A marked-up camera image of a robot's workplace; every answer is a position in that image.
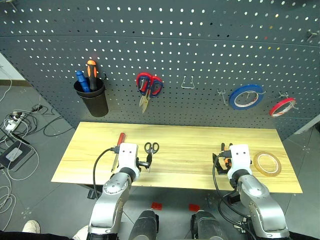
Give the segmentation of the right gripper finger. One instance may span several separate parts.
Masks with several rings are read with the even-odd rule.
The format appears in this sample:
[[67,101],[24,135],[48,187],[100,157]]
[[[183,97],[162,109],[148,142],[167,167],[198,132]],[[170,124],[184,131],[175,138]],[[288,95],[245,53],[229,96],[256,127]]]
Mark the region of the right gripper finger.
[[222,171],[222,167],[219,163],[219,155],[212,153],[212,161],[213,161],[213,168],[220,173]]

